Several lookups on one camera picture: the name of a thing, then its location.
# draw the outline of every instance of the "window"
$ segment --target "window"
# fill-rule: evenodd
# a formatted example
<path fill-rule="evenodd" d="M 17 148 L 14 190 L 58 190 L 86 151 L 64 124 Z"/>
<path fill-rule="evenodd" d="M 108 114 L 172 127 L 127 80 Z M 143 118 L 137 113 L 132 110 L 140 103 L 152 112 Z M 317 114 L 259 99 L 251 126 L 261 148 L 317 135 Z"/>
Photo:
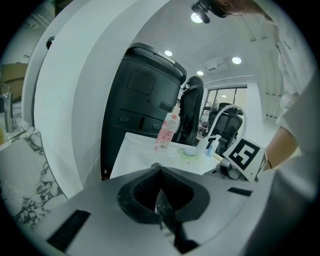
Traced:
<path fill-rule="evenodd" d="M 247 87 L 209 90 L 200 119 L 208 122 L 210 111 L 217 109 L 220 103 L 236 104 L 245 108 L 246 97 Z"/>

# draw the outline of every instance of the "cardboard box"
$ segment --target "cardboard box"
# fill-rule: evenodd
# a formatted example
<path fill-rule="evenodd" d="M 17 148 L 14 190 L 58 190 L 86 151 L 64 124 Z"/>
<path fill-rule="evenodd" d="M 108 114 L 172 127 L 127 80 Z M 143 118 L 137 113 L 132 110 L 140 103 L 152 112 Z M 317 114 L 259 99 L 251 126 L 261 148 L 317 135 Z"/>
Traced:
<path fill-rule="evenodd" d="M 13 102 L 19 102 L 22 98 L 25 75 L 28 64 L 13 63 L 1 66 L 1 83 L 11 86 L 13 93 Z M 6 93 L 8 89 L 5 86 L 0 87 L 0 93 Z"/>

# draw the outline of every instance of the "chrome faucet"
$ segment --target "chrome faucet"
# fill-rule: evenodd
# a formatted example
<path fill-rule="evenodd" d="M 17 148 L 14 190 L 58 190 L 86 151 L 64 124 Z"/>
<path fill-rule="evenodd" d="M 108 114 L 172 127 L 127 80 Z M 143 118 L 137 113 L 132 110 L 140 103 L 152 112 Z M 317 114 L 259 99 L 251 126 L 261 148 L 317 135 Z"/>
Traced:
<path fill-rule="evenodd" d="M 15 131 L 16 126 L 13 118 L 13 98 L 14 94 L 11 92 L 11 86 L 2 83 L 1 86 L 8 88 L 7 93 L 0 94 L 0 98 L 4 99 L 4 126 L 7 134 Z"/>

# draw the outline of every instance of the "pink bottle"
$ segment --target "pink bottle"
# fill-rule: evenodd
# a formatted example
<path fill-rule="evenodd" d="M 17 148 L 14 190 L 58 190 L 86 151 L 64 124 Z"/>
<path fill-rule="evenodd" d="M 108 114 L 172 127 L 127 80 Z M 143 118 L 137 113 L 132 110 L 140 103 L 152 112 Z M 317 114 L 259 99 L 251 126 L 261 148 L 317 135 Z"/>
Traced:
<path fill-rule="evenodd" d="M 167 151 L 169 143 L 171 142 L 180 121 L 179 112 L 180 108 L 174 106 L 172 112 L 166 114 L 162 128 L 154 144 L 154 149 L 156 151 Z"/>

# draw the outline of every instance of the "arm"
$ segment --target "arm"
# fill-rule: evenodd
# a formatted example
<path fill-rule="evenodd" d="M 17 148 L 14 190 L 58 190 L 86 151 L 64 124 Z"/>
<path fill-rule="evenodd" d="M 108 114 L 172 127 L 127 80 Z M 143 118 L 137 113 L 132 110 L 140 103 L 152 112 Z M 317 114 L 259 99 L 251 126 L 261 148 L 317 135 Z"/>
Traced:
<path fill-rule="evenodd" d="M 285 128 L 280 127 L 266 148 L 266 156 L 272 168 L 277 167 L 283 161 L 287 160 L 295 152 L 297 147 L 296 139 L 292 134 Z M 271 169 L 269 163 L 267 163 L 265 169 Z"/>

